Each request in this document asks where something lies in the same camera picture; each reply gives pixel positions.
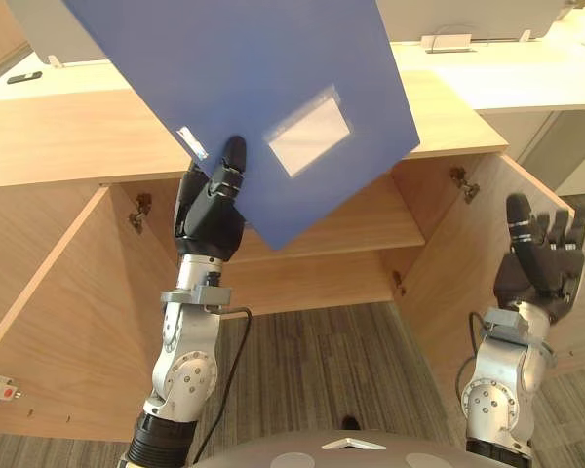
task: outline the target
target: blue folder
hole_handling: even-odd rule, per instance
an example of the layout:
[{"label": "blue folder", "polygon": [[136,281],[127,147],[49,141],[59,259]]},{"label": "blue folder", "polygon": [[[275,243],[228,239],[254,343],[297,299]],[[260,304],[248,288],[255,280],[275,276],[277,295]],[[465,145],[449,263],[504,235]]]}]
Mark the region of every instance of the blue folder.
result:
[{"label": "blue folder", "polygon": [[65,3],[207,174],[246,139],[237,207],[274,249],[419,144],[374,0]]}]

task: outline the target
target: white label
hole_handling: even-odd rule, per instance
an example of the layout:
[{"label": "white label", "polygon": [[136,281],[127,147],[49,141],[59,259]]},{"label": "white label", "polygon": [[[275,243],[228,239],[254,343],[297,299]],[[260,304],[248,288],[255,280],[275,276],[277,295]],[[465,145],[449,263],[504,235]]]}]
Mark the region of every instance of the white label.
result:
[{"label": "white label", "polygon": [[268,141],[290,177],[299,174],[351,133],[335,98],[335,90],[330,89],[313,99],[287,119],[289,124],[280,126]]},{"label": "white label", "polygon": [[204,161],[208,158],[208,152],[206,152],[202,143],[200,143],[191,131],[188,130],[188,127],[182,127],[177,131],[177,134],[182,137],[186,144],[188,144],[188,147],[191,148],[191,151],[195,153],[195,156],[197,156],[200,161]]}]

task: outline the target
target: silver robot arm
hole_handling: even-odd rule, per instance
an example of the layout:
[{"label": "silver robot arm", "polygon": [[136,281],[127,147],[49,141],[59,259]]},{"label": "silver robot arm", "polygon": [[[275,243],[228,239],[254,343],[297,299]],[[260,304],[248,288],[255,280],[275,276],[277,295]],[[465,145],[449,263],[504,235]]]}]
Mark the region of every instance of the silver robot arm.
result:
[{"label": "silver robot arm", "polygon": [[194,165],[182,178],[174,220],[181,265],[175,289],[162,294],[163,346],[152,373],[153,390],[120,468],[180,468],[186,463],[197,421],[216,384],[219,314],[231,296],[219,280],[245,227],[234,208],[245,159],[245,141],[233,136],[212,178]]},{"label": "silver robot arm", "polygon": [[568,213],[534,218],[522,194],[507,199],[512,240],[496,276],[499,308],[484,317],[486,335],[474,374],[461,394],[468,419],[467,450],[514,467],[529,467],[532,401],[547,368],[556,364],[546,342],[551,325],[571,309],[584,264],[585,211],[566,234]]}]

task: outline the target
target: bracket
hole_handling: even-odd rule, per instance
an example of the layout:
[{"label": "bracket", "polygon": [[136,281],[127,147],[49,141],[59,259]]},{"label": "bracket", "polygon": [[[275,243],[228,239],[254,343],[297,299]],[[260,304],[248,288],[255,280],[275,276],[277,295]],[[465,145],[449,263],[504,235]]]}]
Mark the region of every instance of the bracket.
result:
[{"label": "bracket", "polygon": [[466,170],[461,166],[450,168],[449,175],[456,187],[464,192],[464,201],[470,205],[481,190],[479,184],[469,183],[466,179]]},{"label": "bracket", "polygon": [[152,196],[149,193],[139,193],[136,195],[136,213],[130,213],[128,215],[128,221],[140,234],[143,232],[143,220],[149,214],[152,209]]}]

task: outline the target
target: wire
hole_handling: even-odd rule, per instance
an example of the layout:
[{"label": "wire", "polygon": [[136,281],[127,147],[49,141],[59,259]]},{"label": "wire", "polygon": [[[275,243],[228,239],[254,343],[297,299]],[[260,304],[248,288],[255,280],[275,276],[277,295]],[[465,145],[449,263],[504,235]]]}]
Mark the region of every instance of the wire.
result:
[{"label": "wire", "polygon": [[479,321],[479,325],[481,326],[482,329],[484,329],[484,330],[488,329],[488,327],[486,327],[486,324],[484,322],[483,317],[479,313],[470,312],[468,314],[468,332],[470,333],[470,344],[472,345],[473,355],[470,356],[469,358],[467,358],[462,363],[461,367],[457,371],[457,375],[455,376],[455,396],[457,397],[457,402],[459,402],[460,404],[461,404],[461,392],[459,391],[459,387],[460,387],[459,382],[461,380],[461,375],[464,373],[466,366],[468,366],[468,364],[470,364],[470,362],[477,359],[478,347],[477,347],[477,338],[475,336],[475,324],[474,324],[475,318]]},{"label": "wire", "polygon": [[208,444],[209,440],[213,436],[213,432],[216,429],[216,426],[223,418],[223,413],[225,412],[225,405],[227,404],[227,398],[230,395],[230,389],[232,388],[232,381],[234,380],[234,374],[236,373],[236,368],[238,368],[238,363],[241,359],[241,355],[243,354],[243,349],[245,348],[245,343],[247,342],[247,337],[250,334],[250,329],[252,328],[252,311],[247,307],[238,307],[236,309],[230,309],[225,311],[225,314],[234,314],[236,312],[244,312],[247,314],[247,324],[245,325],[245,333],[243,334],[243,339],[241,340],[241,344],[238,347],[238,351],[236,352],[236,357],[234,358],[234,363],[232,364],[232,369],[230,370],[229,375],[227,376],[227,381],[225,382],[225,390],[223,390],[223,398],[221,399],[221,406],[218,409],[218,413],[216,414],[216,418],[214,419],[213,425],[211,426],[210,430],[206,434],[206,438],[204,442],[199,446],[197,450],[197,454],[193,459],[193,464],[196,464],[199,459],[201,458],[202,454],[204,453],[204,449]]},{"label": "wire", "polygon": [[472,352],[475,356],[477,356],[477,338],[475,337],[475,325],[473,324],[473,319],[477,318],[479,320],[479,325],[482,329],[487,330],[486,324],[484,323],[484,319],[479,313],[477,312],[470,312],[468,314],[468,330],[470,332],[470,343],[472,344]]},{"label": "wire", "polygon": [[457,375],[455,376],[455,396],[457,397],[457,402],[461,404],[461,392],[459,391],[459,381],[461,380],[461,375],[464,373],[466,366],[470,364],[471,361],[477,359],[476,356],[470,356],[466,361],[463,362],[459,370],[457,371]]}]

